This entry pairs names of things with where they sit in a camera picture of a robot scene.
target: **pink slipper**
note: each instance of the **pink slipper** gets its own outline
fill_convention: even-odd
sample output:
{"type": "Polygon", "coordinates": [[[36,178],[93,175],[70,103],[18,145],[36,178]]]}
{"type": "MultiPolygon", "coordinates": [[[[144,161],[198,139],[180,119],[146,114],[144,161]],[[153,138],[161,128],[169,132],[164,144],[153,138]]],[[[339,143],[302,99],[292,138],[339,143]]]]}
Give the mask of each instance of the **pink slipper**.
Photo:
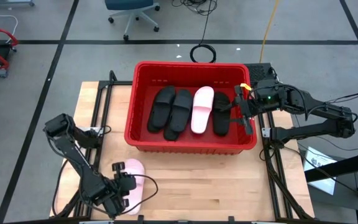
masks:
{"type": "MultiPolygon", "coordinates": [[[[137,159],[128,159],[125,161],[125,170],[128,174],[140,174],[144,175],[144,167],[140,161],[137,159]]],[[[135,176],[136,179],[136,188],[129,191],[129,195],[125,196],[124,199],[129,200],[129,206],[125,209],[128,211],[133,208],[142,200],[143,195],[143,186],[144,186],[144,177],[135,176]]],[[[140,211],[140,205],[134,208],[132,211],[128,212],[130,215],[136,215],[140,211]]]]}
{"type": "Polygon", "coordinates": [[[203,134],[208,123],[209,114],[214,101],[214,90],[204,86],[197,90],[193,100],[193,114],[191,115],[191,130],[196,134],[203,134]]]}

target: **office chair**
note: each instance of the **office chair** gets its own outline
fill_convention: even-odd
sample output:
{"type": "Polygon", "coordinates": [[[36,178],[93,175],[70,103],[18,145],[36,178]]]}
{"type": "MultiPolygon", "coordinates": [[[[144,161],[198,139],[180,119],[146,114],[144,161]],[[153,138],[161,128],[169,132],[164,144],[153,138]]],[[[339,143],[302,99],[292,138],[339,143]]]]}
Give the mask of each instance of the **office chair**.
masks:
{"type": "Polygon", "coordinates": [[[114,22],[113,17],[129,15],[129,21],[124,33],[124,40],[129,40],[128,31],[131,28],[134,19],[138,21],[139,17],[145,19],[146,22],[153,24],[155,32],[160,30],[158,24],[143,12],[151,8],[159,11],[159,3],[154,3],[153,0],[104,0],[104,2],[106,3],[108,10],[122,10],[121,12],[116,12],[109,16],[110,23],[114,22]]]}

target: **gray floor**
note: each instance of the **gray floor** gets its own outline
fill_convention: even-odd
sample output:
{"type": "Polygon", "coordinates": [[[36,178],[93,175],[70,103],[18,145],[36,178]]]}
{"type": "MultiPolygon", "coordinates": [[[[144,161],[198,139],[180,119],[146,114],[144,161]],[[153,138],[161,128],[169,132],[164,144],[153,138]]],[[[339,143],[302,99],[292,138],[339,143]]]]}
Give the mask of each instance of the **gray floor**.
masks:
{"type": "MultiPolygon", "coordinates": [[[[19,20],[16,36],[20,40],[58,40],[73,0],[34,1],[35,7],[0,7],[0,14],[13,14],[19,20]]],[[[80,0],[68,33],[68,40],[121,40],[126,17],[107,21],[109,11],[103,0],[80,0]]],[[[159,1],[161,10],[147,12],[160,24],[160,32],[140,20],[131,30],[132,40],[199,39],[205,17],[171,1],[159,1]]],[[[358,26],[358,1],[347,0],[358,26]]],[[[219,1],[208,23],[206,39],[260,40],[263,38],[273,0],[219,1]]],[[[0,18],[0,27],[12,30],[14,21],[0,18]]],[[[271,40],[356,40],[339,1],[281,1],[271,40]]],[[[83,81],[105,80],[113,69],[120,80],[131,80],[135,65],[142,60],[190,61],[194,45],[65,45],[48,91],[38,125],[5,222],[47,218],[62,160],[47,146],[42,128],[60,113],[73,114],[83,81]]],[[[217,62],[256,63],[260,45],[213,45],[217,62]]],[[[29,128],[40,92],[55,54],[56,45],[19,45],[11,55],[10,75],[0,78],[0,204],[11,177],[24,137],[29,128]]],[[[271,62],[280,79],[309,91],[315,98],[329,100],[358,92],[358,45],[267,45],[264,62],[271,62]]],[[[195,53],[199,61],[209,61],[206,50],[195,53]]],[[[343,103],[358,114],[358,100],[343,103]]],[[[315,123],[318,118],[301,125],[315,123]]],[[[358,147],[357,132],[350,139],[333,139],[341,147],[358,147]]],[[[303,141],[322,152],[351,157],[326,142],[303,141]]],[[[356,222],[354,212],[313,203],[316,216],[323,220],[356,222]]]]}

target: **wooden tabletop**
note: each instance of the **wooden tabletop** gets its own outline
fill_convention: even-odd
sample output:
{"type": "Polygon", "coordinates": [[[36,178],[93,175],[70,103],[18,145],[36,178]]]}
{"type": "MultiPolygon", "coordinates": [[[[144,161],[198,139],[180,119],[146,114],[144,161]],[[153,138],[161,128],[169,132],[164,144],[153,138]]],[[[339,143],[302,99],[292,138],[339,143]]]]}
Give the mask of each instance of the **wooden tabletop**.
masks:
{"type": "MultiPolygon", "coordinates": [[[[98,82],[82,83],[74,115],[78,127],[91,124],[97,87],[98,82]]],[[[112,178],[111,164],[114,162],[134,158],[143,163],[146,175],[154,178],[159,187],[158,194],[141,205],[139,214],[144,215],[145,220],[226,221],[228,216],[234,216],[236,221],[274,220],[266,165],[259,159],[262,143],[257,121],[256,147],[235,156],[140,152],[124,140],[130,96],[131,86],[113,86],[107,120],[112,131],[104,137],[99,171],[112,178]]],[[[276,126],[292,127],[288,113],[276,111],[273,117],[276,126]]],[[[296,141],[290,141],[287,147],[298,150],[296,141]]],[[[305,212],[314,216],[299,155],[286,149],[281,150],[281,155],[289,191],[305,212]]],[[[57,212],[78,189],[78,181],[78,174],[67,164],[57,193],[57,212]]],[[[154,184],[146,180],[143,198],[154,190],[154,184]]],[[[285,217],[283,197],[278,188],[277,193],[281,216],[285,217]]],[[[92,219],[107,220],[108,217],[93,211],[92,219]]],[[[136,220],[137,215],[122,215],[117,219],[136,220]]]]}

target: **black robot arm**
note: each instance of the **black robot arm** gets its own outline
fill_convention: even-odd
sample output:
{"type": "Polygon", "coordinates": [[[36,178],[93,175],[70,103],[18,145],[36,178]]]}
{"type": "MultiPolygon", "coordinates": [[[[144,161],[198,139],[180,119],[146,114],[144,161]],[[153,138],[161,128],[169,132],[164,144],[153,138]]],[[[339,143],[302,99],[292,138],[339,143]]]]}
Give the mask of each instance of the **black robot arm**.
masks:
{"type": "Polygon", "coordinates": [[[89,164],[76,145],[75,141],[84,148],[98,146],[100,140],[96,131],[82,131],[75,126],[71,116],[61,114],[45,123],[44,132],[51,148],[55,151],[51,143],[53,142],[62,153],[55,152],[67,158],[80,175],[79,194],[85,203],[103,204],[106,213],[112,219],[129,206],[123,196],[128,195],[130,190],[136,188],[136,182],[133,175],[121,172],[125,169],[124,163],[113,164],[113,171],[116,171],[114,179],[106,178],[89,164]]]}
{"type": "Polygon", "coordinates": [[[357,115],[349,108],[336,106],[327,102],[315,100],[307,91],[302,91],[294,86],[282,84],[276,80],[261,80],[257,86],[244,96],[243,87],[235,86],[237,96],[232,105],[239,106],[242,117],[240,122],[246,127],[246,133],[252,134],[253,130],[249,120],[261,113],[284,110],[291,114],[305,114],[307,119],[313,114],[327,120],[321,124],[312,124],[303,127],[264,128],[262,135],[269,138],[272,146],[283,148],[291,139],[303,139],[312,136],[329,134],[337,138],[348,138],[355,132],[354,122],[357,115]]]}

